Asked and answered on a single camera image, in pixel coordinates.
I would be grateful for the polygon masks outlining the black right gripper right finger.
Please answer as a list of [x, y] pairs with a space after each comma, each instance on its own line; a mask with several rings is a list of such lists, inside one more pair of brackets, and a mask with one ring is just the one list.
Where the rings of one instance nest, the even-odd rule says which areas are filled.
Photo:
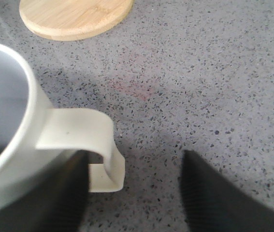
[[274, 210], [241, 192], [195, 151], [183, 153], [180, 194], [191, 232], [274, 232]]

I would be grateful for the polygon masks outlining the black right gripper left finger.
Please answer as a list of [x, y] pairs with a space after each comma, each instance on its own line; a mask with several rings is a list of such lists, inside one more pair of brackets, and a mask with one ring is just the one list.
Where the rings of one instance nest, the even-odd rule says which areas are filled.
[[0, 232], [76, 232], [88, 192], [88, 156], [78, 151], [31, 192], [0, 210]]

